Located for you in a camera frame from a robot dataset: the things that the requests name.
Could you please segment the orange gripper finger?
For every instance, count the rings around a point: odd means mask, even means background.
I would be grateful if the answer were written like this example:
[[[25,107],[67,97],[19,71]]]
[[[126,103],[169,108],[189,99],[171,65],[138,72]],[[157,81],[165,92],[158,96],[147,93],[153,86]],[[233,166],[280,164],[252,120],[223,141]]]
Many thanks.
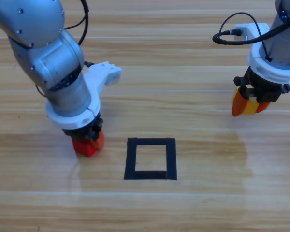
[[[232,97],[232,115],[239,116],[241,115],[247,107],[248,99],[244,98],[240,93],[240,88],[237,88],[234,91]]]
[[[260,113],[264,111],[265,109],[267,109],[267,107],[270,105],[270,102],[264,102],[264,103],[255,102],[255,105],[256,105],[255,113]]]
[[[99,136],[96,140],[91,141],[91,145],[96,150],[102,150],[104,146],[104,133],[103,130],[99,132]]]

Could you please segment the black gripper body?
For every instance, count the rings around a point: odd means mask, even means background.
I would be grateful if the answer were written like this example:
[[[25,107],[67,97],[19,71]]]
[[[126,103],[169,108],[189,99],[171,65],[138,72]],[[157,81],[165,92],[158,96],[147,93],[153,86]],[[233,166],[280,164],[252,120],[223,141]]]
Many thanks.
[[[281,94],[289,93],[289,84],[277,84],[267,81],[248,67],[244,76],[236,76],[234,84],[239,86],[240,95],[249,100],[256,97],[258,103],[276,102]]]
[[[102,131],[102,124],[103,119],[100,118],[100,116],[97,116],[86,126],[73,130],[63,129],[63,132],[65,135],[80,142],[84,139],[96,141],[100,137],[99,134]]]

